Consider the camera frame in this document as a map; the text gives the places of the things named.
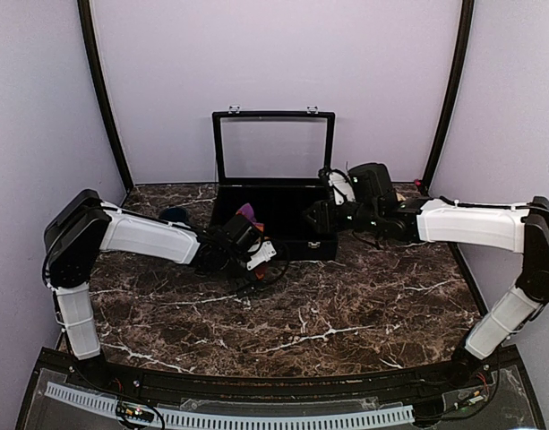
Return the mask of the dark blue cup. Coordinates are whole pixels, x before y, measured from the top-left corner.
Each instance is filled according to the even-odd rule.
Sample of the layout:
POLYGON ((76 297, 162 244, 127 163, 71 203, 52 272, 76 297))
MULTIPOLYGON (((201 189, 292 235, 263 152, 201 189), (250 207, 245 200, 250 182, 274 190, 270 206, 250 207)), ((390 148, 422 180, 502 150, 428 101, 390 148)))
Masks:
POLYGON ((188 223, 190 221, 190 212, 182 206, 168 207, 159 213, 159 219, 170 222, 188 223))

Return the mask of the maroon orange purple sock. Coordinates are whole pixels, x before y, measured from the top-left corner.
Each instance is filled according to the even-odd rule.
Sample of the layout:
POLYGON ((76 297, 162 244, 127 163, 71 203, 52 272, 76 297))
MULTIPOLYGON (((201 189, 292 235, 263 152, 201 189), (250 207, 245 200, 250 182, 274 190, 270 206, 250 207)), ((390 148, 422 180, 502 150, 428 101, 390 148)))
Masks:
POLYGON ((251 260, 247 263, 248 270, 253 270, 253 273, 257 280, 262 281, 265 278, 269 264, 266 260, 260 260, 260 257, 264 257, 265 253, 261 251, 262 243, 266 240, 264 237, 264 224, 258 222, 255 218, 254 209, 250 203, 245 203, 237 211, 236 215, 243 215, 261 232, 262 237, 259 241, 251 247, 250 254, 251 260))

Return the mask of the black frame post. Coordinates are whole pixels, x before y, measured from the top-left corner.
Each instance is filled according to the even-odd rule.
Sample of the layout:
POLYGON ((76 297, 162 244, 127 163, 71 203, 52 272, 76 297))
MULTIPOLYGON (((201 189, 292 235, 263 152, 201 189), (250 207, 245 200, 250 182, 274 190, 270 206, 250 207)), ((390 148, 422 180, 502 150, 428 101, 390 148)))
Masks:
POLYGON ((129 165, 124 155, 124 149, 117 130, 115 116, 107 94, 107 85, 102 70, 99 46, 92 18, 91 1, 78 0, 77 8, 83 44, 85 47, 95 97, 99 106, 99 113, 107 134, 109 148, 113 155, 118 175, 121 179, 125 192, 128 194, 134 189, 134 182, 129 165))
POLYGON ((433 184, 433 179, 439 166, 444 144, 450 128, 450 121, 456 105, 461 77, 466 61, 474 10, 474 0, 463 0, 461 2, 459 25, 447 87, 442 102, 439 121, 433 137, 432 147, 430 149, 429 156, 425 164, 425 170, 421 178, 420 192, 423 195, 428 194, 433 184))

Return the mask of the left black frame post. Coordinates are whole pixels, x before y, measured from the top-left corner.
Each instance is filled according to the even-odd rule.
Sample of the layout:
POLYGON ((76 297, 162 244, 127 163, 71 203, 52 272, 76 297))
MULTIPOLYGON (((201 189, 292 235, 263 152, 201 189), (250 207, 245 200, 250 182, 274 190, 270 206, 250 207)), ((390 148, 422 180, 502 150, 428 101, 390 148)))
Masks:
POLYGON ((113 155, 118 175, 121 179, 125 192, 128 194, 134 189, 134 182, 129 165, 124 155, 124 149, 117 130, 115 116, 107 94, 107 85, 102 70, 99 46, 92 18, 91 1, 78 0, 77 8, 83 44, 85 47, 95 97, 99 106, 99 113, 107 134, 109 148, 113 155))

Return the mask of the right black frame post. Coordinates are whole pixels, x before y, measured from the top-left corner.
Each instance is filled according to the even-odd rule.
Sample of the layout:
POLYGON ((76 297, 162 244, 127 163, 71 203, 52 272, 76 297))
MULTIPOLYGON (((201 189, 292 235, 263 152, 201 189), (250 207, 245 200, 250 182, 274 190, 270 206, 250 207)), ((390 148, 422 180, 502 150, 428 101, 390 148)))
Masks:
POLYGON ((456 105, 461 77, 466 61, 474 10, 474 0, 463 0, 461 2, 459 25, 447 87, 442 102, 439 121, 433 137, 432 147, 430 149, 429 156, 425 164, 425 170, 421 178, 420 192, 423 195, 428 194, 433 184, 433 179, 439 166, 444 144, 450 128, 450 121, 456 105))

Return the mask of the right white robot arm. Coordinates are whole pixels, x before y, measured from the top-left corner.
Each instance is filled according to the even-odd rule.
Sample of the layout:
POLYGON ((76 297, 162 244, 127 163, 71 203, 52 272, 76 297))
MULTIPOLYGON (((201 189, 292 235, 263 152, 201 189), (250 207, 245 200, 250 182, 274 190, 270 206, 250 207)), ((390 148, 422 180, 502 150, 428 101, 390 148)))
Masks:
POLYGON ((479 373, 479 361, 534 318, 549 303, 549 201, 488 204, 445 197, 402 200, 382 163, 348 172, 322 168, 319 178, 329 199, 305 210, 320 234, 369 232, 405 243, 447 242, 499 248, 523 257, 520 275, 492 310, 469 332, 444 380, 462 389, 479 373))

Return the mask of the black storage box with lid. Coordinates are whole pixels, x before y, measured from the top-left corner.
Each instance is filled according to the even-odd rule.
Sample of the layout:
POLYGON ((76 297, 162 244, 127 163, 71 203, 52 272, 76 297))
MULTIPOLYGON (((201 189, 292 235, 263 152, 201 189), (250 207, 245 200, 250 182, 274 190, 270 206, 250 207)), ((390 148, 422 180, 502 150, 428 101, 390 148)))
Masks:
POLYGON ((317 232, 304 213, 330 199, 318 173, 331 165, 336 116, 315 110, 234 110, 211 115, 218 189, 210 215, 222 226, 248 203, 267 237, 292 261, 329 261, 338 237, 317 232))

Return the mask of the black front rail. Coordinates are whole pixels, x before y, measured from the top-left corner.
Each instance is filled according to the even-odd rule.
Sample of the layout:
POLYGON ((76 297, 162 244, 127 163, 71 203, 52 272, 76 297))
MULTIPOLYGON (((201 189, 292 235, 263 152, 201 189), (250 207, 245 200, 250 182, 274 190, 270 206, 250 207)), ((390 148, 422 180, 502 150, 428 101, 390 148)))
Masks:
POLYGON ((369 374, 317 377, 235 377, 181 374, 108 362, 67 365, 73 380, 149 401, 178 402, 194 397, 211 400, 329 400, 377 394, 386 398, 430 398, 468 387, 476 378, 450 376, 449 363, 369 374))

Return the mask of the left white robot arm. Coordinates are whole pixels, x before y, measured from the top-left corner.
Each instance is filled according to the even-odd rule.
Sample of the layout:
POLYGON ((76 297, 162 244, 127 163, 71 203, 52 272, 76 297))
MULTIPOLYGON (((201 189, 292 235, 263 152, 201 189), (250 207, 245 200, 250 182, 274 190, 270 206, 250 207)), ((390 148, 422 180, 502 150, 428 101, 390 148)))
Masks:
POLYGON ((90 300, 90 277, 100 254, 155 257, 204 274, 225 271, 244 285, 260 280, 257 269, 277 254, 272 240, 240 213, 223 226, 198 228, 127 211, 101 200, 91 189, 78 193, 51 221, 44 245, 42 280, 53 292, 58 322, 81 361, 78 374, 95 391, 107 390, 114 382, 113 369, 99 359, 90 300))

